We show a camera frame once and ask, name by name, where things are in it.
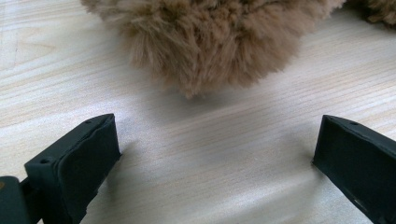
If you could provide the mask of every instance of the fluffy brown fur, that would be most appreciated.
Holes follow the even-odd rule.
[[[344,0],[81,0],[117,27],[134,64],[187,97],[247,87],[282,69],[299,38]],[[366,0],[371,21],[394,24],[396,0]]]

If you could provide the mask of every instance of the teddy bear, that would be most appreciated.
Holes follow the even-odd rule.
[[[281,71],[302,35],[345,0],[81,0],[117,28],[131,61],[187,98],[249,87]],[[349,0],[369,22],[396,24],[396,0]]]

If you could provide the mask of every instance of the black plastic part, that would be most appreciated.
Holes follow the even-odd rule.
[[[0,223],[79,223],[119,159],[114,115],[84,121],[25,163],[22,183],[1,177]]]
[[[396,142],[323,116],[313,164],[374,223],[396,223]]]

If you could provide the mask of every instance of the brown plush toy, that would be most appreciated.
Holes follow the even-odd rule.
[[[133,63],[186,97],[248,87],[284,68],[299,39],[345,0],[81,0],[128,38]],[[352,0],[396,24],[396,0]]]

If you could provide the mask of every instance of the light wood surface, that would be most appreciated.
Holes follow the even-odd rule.
[[[114,113],[121,161],[89,223],[370,223],[311,167],[323,114],[396,139],[396,33],[336,11],[284,72],[186,100],[76,1],[0,3],[0,175]]]

